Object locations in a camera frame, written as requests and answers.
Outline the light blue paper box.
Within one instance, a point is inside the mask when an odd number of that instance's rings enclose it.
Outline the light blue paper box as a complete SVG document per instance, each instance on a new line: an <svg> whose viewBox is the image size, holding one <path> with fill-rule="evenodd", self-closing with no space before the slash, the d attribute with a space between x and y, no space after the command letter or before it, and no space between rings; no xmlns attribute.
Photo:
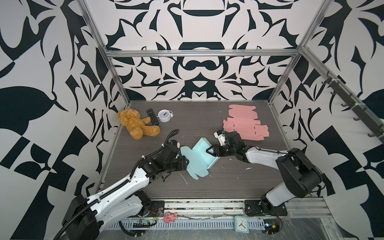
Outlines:
<svg viewBox="0 0 384 240"><path fill-rule="evenodd" d="M211 146L206 138L200 138L192 149L187 146L181 147L182 155L189 160L187 171L195 180L206 177L209 174L208 170L220 159L206 152Z"/></svg>

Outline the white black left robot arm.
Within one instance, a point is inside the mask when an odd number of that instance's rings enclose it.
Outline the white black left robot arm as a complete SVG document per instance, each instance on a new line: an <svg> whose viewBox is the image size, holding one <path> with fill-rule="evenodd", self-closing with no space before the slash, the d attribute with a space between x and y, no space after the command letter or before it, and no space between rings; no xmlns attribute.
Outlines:
<svg viewBox="0 0 384 240"><path fill-rule="evenodd" d="M54 239L65 235L69 240L95 240L107 227L127 217L146 215L152 201L143 188L157 179L165 180L173 172L186 170L189 164L180 144L173 139L179 132L171 131L160 149L142 156L131 173L115 184L87 198L75 197Z"/></svg>

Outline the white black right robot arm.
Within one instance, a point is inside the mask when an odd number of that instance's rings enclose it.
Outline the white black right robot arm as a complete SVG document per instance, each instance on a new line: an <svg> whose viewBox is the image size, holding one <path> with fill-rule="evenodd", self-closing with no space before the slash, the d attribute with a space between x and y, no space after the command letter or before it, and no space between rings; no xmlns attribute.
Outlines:
<svg viewBox="0 0 384 240"><path fill-rule="evenodd" d="M246 145L236 131L218 131L218 144L206 149L214 157L234 156L249 164L260 164L279 170L283 182L261 196L259 201L245 201L247 216L285 216L285 203L304 198L325 182L324 174L305 154L297 149L273 151Z"/></svg>

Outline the pink flat paper boxes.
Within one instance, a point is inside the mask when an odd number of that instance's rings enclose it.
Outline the pink flat paper boxes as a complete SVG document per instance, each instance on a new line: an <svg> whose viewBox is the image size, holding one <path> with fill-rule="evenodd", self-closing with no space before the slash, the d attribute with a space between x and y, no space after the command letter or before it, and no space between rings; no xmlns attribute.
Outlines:
<svg viewBox="0 0 384 240"><path fill-rule="evenodd" d="M270 136L267 125L262 125L255 111L256 106L229 105L229 117L223 120L224 131L237 132L241 139L263 141Z"/></svg>

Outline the black remote control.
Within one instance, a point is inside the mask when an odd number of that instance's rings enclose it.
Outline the black remote control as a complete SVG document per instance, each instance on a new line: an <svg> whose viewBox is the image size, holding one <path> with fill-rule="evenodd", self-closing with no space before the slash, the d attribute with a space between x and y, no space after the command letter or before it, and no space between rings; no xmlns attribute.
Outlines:
<svg viewBox="0 0 384 240"><path fill-rule="evenodd" d="M152 125L158 126L159 125L158 117L155 114L155 112L153 111L153 109L149 108L149 109L146 110L146 112L148 114L148 117L151 119Z"/></svg>

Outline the white round alarm clock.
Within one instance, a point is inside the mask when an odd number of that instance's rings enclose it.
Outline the white round alarm clock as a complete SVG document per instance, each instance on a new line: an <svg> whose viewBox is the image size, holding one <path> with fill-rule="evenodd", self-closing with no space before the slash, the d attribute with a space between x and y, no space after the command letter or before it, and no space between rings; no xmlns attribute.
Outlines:
<svg viewBox="0 0 384 240"><path fill-rule="evenodd" d="M169 122L174 117L174 113L170 110L160 110L158 112L159 121L162 123Z"/></svg>

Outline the pink small toy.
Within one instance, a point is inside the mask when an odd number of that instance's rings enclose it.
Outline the pink small toy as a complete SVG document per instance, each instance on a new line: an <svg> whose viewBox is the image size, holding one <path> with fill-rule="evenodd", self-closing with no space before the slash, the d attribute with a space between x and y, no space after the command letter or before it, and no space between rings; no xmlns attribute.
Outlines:
<svg viewBox="0 0 384 240"><path fill-rule="evenodd" d="M173 223L175 222L175 220L178 218L178 214L177 213L171 213L171 212L167 212L165 213L164 217L163 217L163 221L164 223L168 224L168 223Z"/></svg>

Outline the brown teddy bear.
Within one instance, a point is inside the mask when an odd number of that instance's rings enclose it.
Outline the brown teddy bear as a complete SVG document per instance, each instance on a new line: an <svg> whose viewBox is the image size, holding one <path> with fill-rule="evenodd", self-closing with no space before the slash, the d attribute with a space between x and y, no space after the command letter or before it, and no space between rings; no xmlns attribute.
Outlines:
<svg viewBox="0 0 384 240"><path fill-rule="evenodd" d="M125 109L117 114L122 126L126 127L134 140L140 140L143 136L156 137L161 129L156 125L149 125L151 118L141 118L140 113L134 109Z"/></svg>

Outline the green square clock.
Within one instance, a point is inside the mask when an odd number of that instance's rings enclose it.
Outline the green square clock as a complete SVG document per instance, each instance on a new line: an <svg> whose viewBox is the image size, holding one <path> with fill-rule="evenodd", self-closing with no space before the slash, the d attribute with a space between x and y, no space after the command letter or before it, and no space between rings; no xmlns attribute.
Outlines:
<svg viewBox="0 0 384 240"><path fill-rule="evenodd" d="M238 233L249 233L249 221L248 218L242 216L234 217L234 229Z"/></svg>

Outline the small electronics board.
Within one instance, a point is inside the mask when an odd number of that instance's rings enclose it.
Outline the small electronics board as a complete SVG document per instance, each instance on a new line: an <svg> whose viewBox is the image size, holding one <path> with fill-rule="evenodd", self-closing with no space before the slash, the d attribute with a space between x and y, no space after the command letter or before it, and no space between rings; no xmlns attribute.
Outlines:
<svg viewBox="0 0 384 240"><path fill-rule="evenodd" d="M282 229L282 221L279 218L264 219L265 229L262 232L266 235L275 235Z"/></svg>

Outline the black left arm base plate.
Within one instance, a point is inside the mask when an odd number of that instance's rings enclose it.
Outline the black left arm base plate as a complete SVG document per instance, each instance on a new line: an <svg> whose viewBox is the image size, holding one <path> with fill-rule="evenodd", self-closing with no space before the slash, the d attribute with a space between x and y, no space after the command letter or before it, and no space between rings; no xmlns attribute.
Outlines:
<svg viewBox="0 0 384 240"><path fill-rule="evenodd" d="M164 215L165 202L152 201L143 205L137 216L139 217L162 217Z"/></svg>

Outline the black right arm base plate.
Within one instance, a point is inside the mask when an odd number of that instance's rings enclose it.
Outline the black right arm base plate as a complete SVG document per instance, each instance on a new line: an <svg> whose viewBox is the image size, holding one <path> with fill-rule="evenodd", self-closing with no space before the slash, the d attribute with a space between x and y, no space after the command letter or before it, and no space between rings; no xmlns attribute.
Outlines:
<svg viewBox="0 0 384 240"><path fill-rule="evenodd" d="M263 200L245 200L244 212L249 217L259 216L287 216L288 211L285 204L277 207L273 206L266 199Z"/></svg>

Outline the black wall hook rail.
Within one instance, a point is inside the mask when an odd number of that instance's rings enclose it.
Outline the black wall hook rail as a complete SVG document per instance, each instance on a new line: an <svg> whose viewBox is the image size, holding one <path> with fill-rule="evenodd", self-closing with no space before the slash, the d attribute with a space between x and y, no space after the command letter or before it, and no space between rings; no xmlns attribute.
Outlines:
<svg viewBox="0 0 384 240"><path fill-rule="evenodd" d="M332 89L331 95L338 96L343 102L341 106L354 112L354 121L363 122L371 131L370 138L377 138L384 144L384 122L365 104L352 90L350 90L342 80L333 76L330 71L326 73L327 79L322 85L327 85Z"/></svg>

